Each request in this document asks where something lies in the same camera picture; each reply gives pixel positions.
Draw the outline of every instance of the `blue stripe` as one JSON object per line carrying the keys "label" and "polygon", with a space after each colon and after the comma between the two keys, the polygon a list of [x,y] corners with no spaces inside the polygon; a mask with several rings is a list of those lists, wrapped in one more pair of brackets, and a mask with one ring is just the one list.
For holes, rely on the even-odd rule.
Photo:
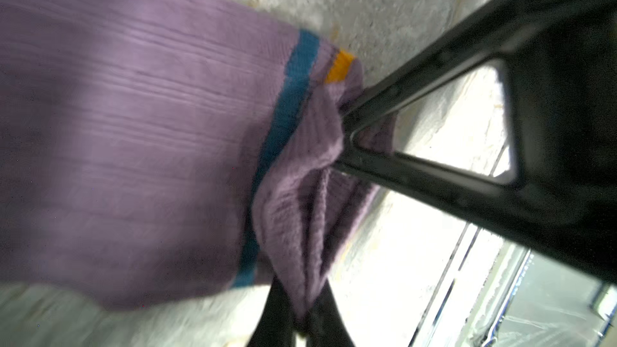
{"label": "blue stripe", "polygon": [[[251,189],[251,202],[270,166],[296,130],[298,113],[309,88],[309,74],[317,58],[318,49],[319,38],[307,31],[300,30],[298,43],[291,52],[285,67],[285,82],[274,107],[272,125],[259,154],[257,172]],[[246,287],[253,284],[258,253],[259,245],[255,238],[249,210],[244,233],[244,247],[240,256],[240,268],[232,287]]]}

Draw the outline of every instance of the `purple towel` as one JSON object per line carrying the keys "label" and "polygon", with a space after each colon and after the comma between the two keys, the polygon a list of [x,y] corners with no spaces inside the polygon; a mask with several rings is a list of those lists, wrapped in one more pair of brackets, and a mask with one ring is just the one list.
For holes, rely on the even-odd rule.
{"label": "purple towel", "polygon": [[0,0],[0,279],[117,309],[274,272],[303,317],[375,191],[329,168],[361,91],[226,0]]}

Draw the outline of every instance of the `black metal frame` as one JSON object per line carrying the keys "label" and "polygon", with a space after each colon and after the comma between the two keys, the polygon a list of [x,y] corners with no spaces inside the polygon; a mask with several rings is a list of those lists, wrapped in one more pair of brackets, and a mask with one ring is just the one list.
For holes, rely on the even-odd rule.
{"label": "black metal frame", "polygon": [[[617,0],[491,0],[350,106],[335,167],[617,283],[616,13]],[[365,127],[486,63],[504,83],[507,177],[356,142]],[[292,321],[275,279],[249,345],[291,346],[292,328],[309,346],[353,345],[328,285],[306,321]]]}

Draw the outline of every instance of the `knit fabric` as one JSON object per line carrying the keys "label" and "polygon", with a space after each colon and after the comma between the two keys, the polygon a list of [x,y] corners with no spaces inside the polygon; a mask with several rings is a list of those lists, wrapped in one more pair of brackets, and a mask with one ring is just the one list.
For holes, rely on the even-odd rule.
{"label": "knit fabric", "polygon": [[0,279],[127,309],[275,273],[301,319],[375,191],[329,168],[361,92],[226,0],[0,0]]}

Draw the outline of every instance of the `yellow stripe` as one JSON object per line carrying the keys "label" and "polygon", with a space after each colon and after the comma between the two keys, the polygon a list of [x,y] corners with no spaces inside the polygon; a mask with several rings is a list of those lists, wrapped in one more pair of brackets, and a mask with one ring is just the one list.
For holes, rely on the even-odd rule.
{"label": "yellow stripe", "polygon": [[349,66],[351,66],[351,62],[354,59],[355,57],[350,53],[343,50],[339,51],[339,54],[336,56],[335,62],[330,68],[328,76],[326,76],[326,83],[344,81],[345,77],[347,77]]}

